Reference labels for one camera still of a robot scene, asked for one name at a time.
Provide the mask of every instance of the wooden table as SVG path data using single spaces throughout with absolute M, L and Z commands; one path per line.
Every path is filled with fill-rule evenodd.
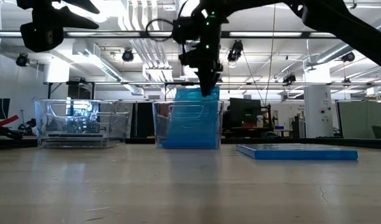
M 381 150 L 358 162 L 221 150 L 0 151 L 0 223 L 381 223 Z

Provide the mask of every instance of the electronic equipment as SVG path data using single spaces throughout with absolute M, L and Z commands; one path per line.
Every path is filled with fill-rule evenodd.
M 7 119 L 11 99 L 0 99 L 0 119 Z
M 52 1 L 59 0 L 17 1 L 17 5 L 23 9 L 33 8 L 33 22 L 22 25 L 21 33 L 25 46 L 35 52 L 51 50 L 62 43 L 63 27 L 98 28 L 96 23 L 70 12 L 68 7 L 54 9 Z M 99 13 L 90 0 L 66 2 Z M 172 24 L 170 37 L 182 45 L 179 60 L 183 65 L 197 68 L 202 95 L 207 96 L 223 70 L 219 59 L 220 38 L 221 25 L 229 23 L 227 17 L 244 9 L 280 2 L 287 4 L 306 26 L 334 34 L 381 66 L 381 32 L 352 15 L 343 0 L 200 0 L 191 16 L 180 17 L 183 4 L 176 20 L 153 19 L 146 26 L 145 34 L 148 35 L 148 27 L 152 22 L 166 21 Z M 185 45 L 192 40 L 198 40 L 198 43 L 186 52 Z
M 352 62 L 355 60 L 355 54 L 349 52 L 348 54 L 345 54 L 343 57 L 341 57 L 340 60 L 343 62 Z
M 134 60 L 133 49 L 125 49 L 121 58 L 125 62 L 132 62 Z
M 241 98 L 229 98 L 231 127 L 243 124 L 256 124 L 257 116 L 262 115 L 261 101 Z
M 242 56 L 243 44 L 241 40 L 235 40 L 228 54 L 229 62 L 236 62 Z
M 19 67 L 27 67 L 30 65 L 29 56 L 26 53 L 20 53 L 16 59 L 16 65 Z

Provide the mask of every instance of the black robotic arm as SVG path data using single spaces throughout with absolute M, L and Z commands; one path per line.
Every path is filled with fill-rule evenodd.
M 70 12 L 68 7 L 54 9 L 60 0 L 17 0 L 23 9 L 33 8 L 33 22 L 21 26 L 25 46 L 35 52 L 51 50 L 64 38 L 63 27 L 97 29 L 98 25 Z M 92 13 L 99 13 L 90 0 L 65 0 Z M 219 79 L 221 25 L 234 12 L 283 2 L 303 23 L 315 30 L 334 34 L 381 66 L 381 32 L 353 16 L 343 0 L 200 0 L 190 17 L 173 22 L 172 38 L 184 46 L 199 40 L 194 49 L 179 56 L 181 64 L 197 68 L 204 96 Z
M 198 68 L 202 94 L 209 95 L 222 71 L 219 61 L 220 30 L 234 12 L 283 2 L 303 23 L 334 34 L 381 66 L 381 32 L 353 16 L 343 0 L 201 0 L 191 17 L 174 21 L 173 39 L 178 44 L 200 39 L 194 50 L 179 56 L 181 64 Z

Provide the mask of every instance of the transparent storage container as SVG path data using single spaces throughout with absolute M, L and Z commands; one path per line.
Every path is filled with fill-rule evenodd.
M 131 112 L 132 105 L 120 101 L 38 100 L 35 102 L 38 146 L 115 146 L 125 140 Z
M 222 113 L 221 101 L 153 103 L 156 147 L 218 149 L 221 145 Z

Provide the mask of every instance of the blue tray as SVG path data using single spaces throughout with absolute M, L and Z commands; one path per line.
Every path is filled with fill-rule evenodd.
M 254 159 L 273 160 L 357 160 L 354 149 L 314 144 L 252 144 L 236 145 L 236 150 Z

